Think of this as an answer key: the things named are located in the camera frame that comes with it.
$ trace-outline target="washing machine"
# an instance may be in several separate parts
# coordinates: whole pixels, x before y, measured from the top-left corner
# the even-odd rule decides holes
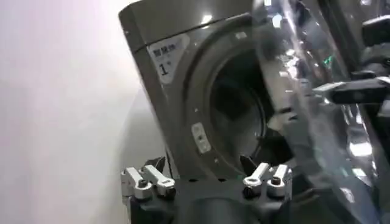
[[[278,133],[252,39],[252,0],[142,0],[119,18],[180,178],[243,175]]]

